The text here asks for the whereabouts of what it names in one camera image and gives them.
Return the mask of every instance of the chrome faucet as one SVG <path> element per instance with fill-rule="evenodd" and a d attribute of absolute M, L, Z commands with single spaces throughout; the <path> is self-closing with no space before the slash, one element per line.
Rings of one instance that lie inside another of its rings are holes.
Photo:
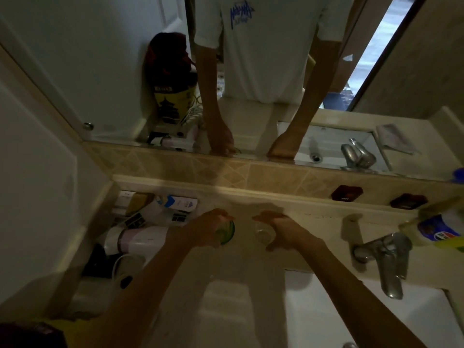
<path fill-rule="evenodd" d="M 411 240 L 401 232 L 353 248 L 353 256 L 360 263 L 376 260 L 383 292 L 394 299 L 403 298 L 401 280 L 406 279 Z"/>
<path fill-rule="evenodd" d="M 350 138 L 350 144 L 342 144 L 341 152 L 347 161 L 347 166 L 349 168 L 359 167 L 359 168 L 370 168 L 377 159 L 375 155 L 369 152 L 360 142 L 355 138 Z"/>

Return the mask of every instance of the white t-shirt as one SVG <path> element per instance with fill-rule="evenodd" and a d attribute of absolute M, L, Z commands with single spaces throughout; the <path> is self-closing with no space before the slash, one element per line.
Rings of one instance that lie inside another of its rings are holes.
<path fill-rule="evenodd" d="M 316 25 L 341 41 L 353 0 L 196 0 L 195 43 L 216 49 L 224 24 L 224 95 L 299 104 Z"/>

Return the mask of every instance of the sink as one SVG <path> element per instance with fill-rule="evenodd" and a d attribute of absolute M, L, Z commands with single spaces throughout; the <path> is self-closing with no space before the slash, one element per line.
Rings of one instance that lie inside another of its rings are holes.
<path fill-rule="evenodd" d="M 462 348 L 464 336 L 442 290 L 403 284 L 402 300 L 388 298 L 379 281 L 363 280 L 428 348 Z M 288 347 L 342 347 L 354 342 L 314 274 L 285 272 Z"/>
<path fill-rule="evenodd" d="M 288 126 L 288 122 L 278 122 L 278 134 L 281 135 L 285 132 Z M 389 171 L 388 165 L 380 153 L 380 149 L 371 132 L 330 127 L 309 126 L 295 156 L 295 161 L 347 167 L 347 162 L 340 148 L 342 144 L 349 144 L 350 138 L 355 138 L 377 158 L 377 162 L 370 168 L 371 170 L 380 172 Z M 319 161 L 314 161 L 313 157 L 315 154 L 322 158 Z"/>

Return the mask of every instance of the drain hole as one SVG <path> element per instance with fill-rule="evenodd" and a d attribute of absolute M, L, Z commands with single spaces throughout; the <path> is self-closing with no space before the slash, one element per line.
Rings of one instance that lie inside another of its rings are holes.
<path fill-rule="evenodd" d="M 322 156 L 318 153 L 312 153 L 311 154 L 311 160 L 313 162 L 321 162 L 322 161 Z"/>

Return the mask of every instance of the bathroom counter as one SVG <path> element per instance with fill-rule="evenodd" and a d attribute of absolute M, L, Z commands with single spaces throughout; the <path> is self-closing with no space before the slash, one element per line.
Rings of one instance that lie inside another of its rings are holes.
<path fill-rule="evenodd" d="M 331 200 L 246 192 L 223 187 L 169 184 L 115 176 L 126 190 L 198 198 L 200 213 L 222 207 L 234 215 L 233 239 L 219 249 L 196 248 L 180 267 L 160 308 L 150 342 L 157 347 L 285 347 L 284 270 L 311 271 L 295 251 L 266 252 L 255 237 L 251 217 L 261 210 L 282 211 L 322 238 L 359 279 L 379 280 L 377 264 L 354 262 L 349 242 L 364 243 L 398 230 L 414 211 L 360 206 Z M 407 283 L 449 290 L 464 313 L 464 256 L 432 246 L 410 253 Z"/>
<path fill-rule="evenodd" d="M 265 156 L 277 137 L 277 122 L 291 122 L 295 105 L 262 104 L 231 98 L 219 99 L 224 121 L 233 133 L 235 145 L 242 153 Z M 410 177 L 448 181 L 461 164 L 428 120 L 380 116 L 357 112 L 319 109 L 311 124 L 341 129 L 374 132 L 375 127 L 394 123 L 420 151 L 415 155 L 383 149 L 392 172 Z M 201 151 L 209 152 L 205 132 L 198 142 Z"/>

